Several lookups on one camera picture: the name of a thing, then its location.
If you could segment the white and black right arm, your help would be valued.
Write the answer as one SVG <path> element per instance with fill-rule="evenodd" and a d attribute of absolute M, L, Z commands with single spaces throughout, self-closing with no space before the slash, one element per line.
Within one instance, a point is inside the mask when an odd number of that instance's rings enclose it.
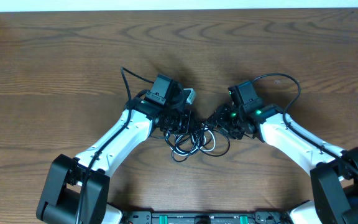
<path fill-rule="evenodd" d="M 285 223 L 358 223 L 358 147 L 349 151 L 323 141 L 275 105 L 245 114 L 220 106 L 210 117 L 230 138 L 257 138 L 276 147 L 311 179 L 313 199 L 283 214 Z"/>

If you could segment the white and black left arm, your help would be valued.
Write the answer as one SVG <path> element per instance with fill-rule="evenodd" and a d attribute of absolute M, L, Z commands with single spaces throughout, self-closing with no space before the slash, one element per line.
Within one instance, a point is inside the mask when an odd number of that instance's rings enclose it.
<path fill-rule="evenodd" d="M 168 109 L 135 98 L 117 123 L 87 150 L 51 164 L 36 210 L 45 223 L 119 223 L 120 209 L 108 205 L 110 178 L 154 129 L 188 133 L 195 127 L 189 109 Z"/>

